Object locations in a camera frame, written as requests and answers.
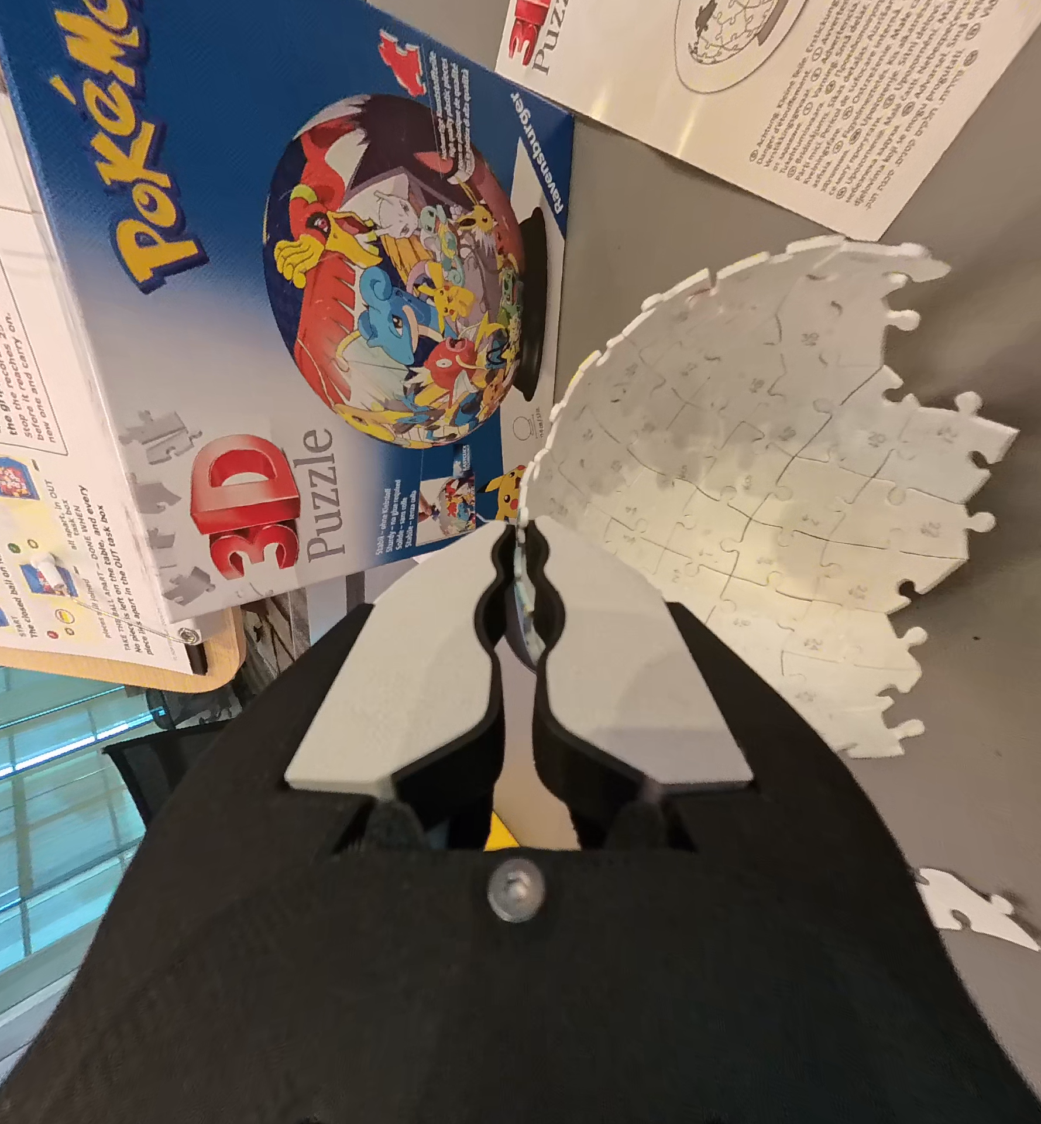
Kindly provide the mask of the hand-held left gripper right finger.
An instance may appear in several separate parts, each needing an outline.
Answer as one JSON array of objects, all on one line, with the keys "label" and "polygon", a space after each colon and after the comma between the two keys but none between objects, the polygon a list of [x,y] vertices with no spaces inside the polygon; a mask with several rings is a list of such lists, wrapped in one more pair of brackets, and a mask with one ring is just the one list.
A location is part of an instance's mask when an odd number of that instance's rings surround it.
[{"label": "hand-held left gripper right finger", "polygon": [[532,625],[542,643],[549,789],[583,791],[579,767],[631,791],[752,783],[668,602],[636,569],[559,523],[529,523]]}]

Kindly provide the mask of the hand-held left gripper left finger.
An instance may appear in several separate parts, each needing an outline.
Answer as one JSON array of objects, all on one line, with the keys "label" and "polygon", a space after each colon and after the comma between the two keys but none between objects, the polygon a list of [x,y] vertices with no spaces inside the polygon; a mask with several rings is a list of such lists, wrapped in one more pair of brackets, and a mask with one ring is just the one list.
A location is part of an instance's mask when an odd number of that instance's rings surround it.
[{"label": "hand-held left gripper left finger", "polygon": [[287,767],[295,790],[473,801],[503,765],[503,593],[514,532],[487,523],[372,605]]}]

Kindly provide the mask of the white partly built puzzle ball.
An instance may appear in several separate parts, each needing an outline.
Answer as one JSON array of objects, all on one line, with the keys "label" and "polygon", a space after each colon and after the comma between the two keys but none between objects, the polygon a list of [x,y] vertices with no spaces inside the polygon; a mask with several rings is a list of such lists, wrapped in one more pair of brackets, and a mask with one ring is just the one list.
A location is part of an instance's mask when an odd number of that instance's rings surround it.
[{"label": "white partly built puzzle ball", "polygon": [[925,406],[887,361],[918,312],[890,296],[949,264],[823,236],[648,299],[574,373],[524,475],[550,516],[682,604],[833,751],[899,756],[889,725],[926,632],[891,616],[970,558],[971,502],[1019,430],[970,391]]}]

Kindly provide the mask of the white puzzle piece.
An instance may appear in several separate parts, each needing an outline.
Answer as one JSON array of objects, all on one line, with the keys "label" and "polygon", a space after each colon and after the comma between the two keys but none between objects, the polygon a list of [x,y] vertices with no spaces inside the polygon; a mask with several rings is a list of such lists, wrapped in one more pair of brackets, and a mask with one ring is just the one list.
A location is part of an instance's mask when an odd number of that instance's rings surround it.
[{"label": "white puzzle piece", "polygon": [[918,868],[915,874],[918,894],[930,921],[939,931],[974,932],[1006,943],[1041,950],[1033,937],[1017,921],[1016,907],[1004,896],[978,892],[950,872],[933,868]]}]

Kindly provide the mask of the blue puzzle box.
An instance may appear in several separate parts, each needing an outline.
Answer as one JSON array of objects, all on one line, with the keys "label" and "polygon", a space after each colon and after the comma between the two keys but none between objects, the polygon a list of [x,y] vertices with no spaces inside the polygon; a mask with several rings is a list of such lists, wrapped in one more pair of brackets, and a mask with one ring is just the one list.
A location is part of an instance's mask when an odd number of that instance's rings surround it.
[{"label": "blue puzzle box", "polygon": [[517,520],[570,114],[366,2],[0,2],[172,619]]}]

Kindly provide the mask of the wooden board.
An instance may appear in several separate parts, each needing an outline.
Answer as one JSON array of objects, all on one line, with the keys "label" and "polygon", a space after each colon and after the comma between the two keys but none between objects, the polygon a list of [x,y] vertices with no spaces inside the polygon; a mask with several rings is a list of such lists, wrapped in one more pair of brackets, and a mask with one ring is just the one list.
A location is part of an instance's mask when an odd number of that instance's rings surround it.
[{"label": "wooden board", "polygon": [[30,647],[2,646],[0,667],[171,694],[207,694],[229,683],[238,673],[246,658],[246,637],[239,609],[215,611],[203,618],[203,673],[141,667],[105,658],[39,652]]}]

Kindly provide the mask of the black chair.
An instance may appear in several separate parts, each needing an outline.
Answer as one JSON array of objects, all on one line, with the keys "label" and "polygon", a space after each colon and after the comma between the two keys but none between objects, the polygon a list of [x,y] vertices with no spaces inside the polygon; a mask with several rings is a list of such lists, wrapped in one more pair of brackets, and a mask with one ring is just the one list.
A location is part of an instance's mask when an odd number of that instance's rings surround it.
[{"label": "black chair", "polygon": [[101,752],[129,794],[143,826],[168,803],[191,767],[203,756],[226,725],[243,711],[232,687],[210,694],[148,690],[147,723],[132,738],[116,738]]}]

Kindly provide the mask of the glass partition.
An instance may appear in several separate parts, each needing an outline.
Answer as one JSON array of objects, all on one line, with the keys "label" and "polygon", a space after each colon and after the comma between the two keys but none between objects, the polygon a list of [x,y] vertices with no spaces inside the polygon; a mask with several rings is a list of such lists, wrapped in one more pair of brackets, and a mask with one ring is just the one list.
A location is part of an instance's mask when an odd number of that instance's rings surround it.
[{"label": "glass partition", "polygon": [[136,688],[0,667],[0,976],[100,919],[145,832],[106,750],[156,729]]}]

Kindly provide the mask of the white laminated task card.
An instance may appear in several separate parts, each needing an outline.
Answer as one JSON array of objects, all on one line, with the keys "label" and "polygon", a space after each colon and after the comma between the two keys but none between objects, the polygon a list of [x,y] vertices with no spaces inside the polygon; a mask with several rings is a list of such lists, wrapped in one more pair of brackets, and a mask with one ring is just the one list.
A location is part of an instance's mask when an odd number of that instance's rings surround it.
[{"label": "white laminated task card", "polygon": [[30,203],[0,107],[0,647],[190,673]]}]

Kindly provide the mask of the white instruction sheet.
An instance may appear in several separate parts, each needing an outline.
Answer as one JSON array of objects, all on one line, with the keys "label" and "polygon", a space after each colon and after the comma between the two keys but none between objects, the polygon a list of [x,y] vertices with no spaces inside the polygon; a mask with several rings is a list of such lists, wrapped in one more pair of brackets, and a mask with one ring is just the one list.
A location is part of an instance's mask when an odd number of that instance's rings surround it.
[{"label": "white instruction sheet", "polygon": [[1041,1],[513,1],[501,78],[878,241],[1041,24]]}]

